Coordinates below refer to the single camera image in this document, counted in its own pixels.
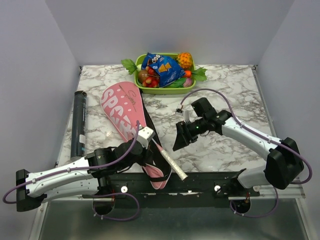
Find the pink racket bag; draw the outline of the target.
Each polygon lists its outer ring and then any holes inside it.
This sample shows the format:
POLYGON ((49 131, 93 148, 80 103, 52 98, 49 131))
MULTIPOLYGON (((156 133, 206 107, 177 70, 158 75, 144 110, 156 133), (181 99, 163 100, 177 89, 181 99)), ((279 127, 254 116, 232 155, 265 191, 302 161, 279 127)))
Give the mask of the pink racket bag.
POLYGON ((115 83, 108 86, 102 93, 100 105, 125 142, 131 140, 136 134, 137 121, 141 127, 149 127, 154 130, 153 139, 155 141, 150 143, 155 145, 153 155, 155 165, 147 164, 141 168, 148 175, 154 189, 164 189, 171 176, 172 168, 157 147, 161 143, 154 123, 144 105, 140 89, 129 81, 115 83))

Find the black shuttlecock tube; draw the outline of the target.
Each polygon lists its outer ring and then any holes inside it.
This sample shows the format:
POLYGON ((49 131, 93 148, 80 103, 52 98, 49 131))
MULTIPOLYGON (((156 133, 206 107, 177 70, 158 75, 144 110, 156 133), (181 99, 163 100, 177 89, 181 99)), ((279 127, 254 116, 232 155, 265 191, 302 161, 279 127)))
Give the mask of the black shuttlecock tube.
POLYGON ((74 93, 70 159, 78 160, 85 155, 86 151, 86 105, 87 93, 79 90, 74 93))

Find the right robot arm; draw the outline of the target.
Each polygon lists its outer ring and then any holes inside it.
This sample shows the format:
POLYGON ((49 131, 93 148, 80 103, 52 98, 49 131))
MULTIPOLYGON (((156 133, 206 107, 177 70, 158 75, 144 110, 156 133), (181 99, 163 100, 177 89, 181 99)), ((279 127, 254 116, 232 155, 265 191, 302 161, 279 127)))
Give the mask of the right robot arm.
POLYGON ((243 144, 262 157, 264 166, 242 169, 233 176, 230 191, 241 196, 254 186, 271 185, 284 190, 303 171, 303 161, 298 157, 297 143, 287 137, 284 140, 270 137, 245 126, 227 110, 217 112, 207 98, 191 104, 198 116, 195 121, 184 120, 176 124, 173 151, 187 147, 206 132, 229 137, 243 144))

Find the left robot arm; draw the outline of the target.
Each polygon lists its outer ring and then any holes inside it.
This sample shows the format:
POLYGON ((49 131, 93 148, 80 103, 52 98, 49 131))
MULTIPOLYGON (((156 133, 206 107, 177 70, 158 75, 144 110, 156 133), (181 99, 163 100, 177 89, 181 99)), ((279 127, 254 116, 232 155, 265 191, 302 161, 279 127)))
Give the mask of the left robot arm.
POLYGON ((142 165, 149 146, 129 140, 118 147, 98 148, 80 159, 54 169, 16 172, 16 210, 27 212, 50 200, 75 195, 111 193, 109 176, 128 170, 133 164, 142 165))

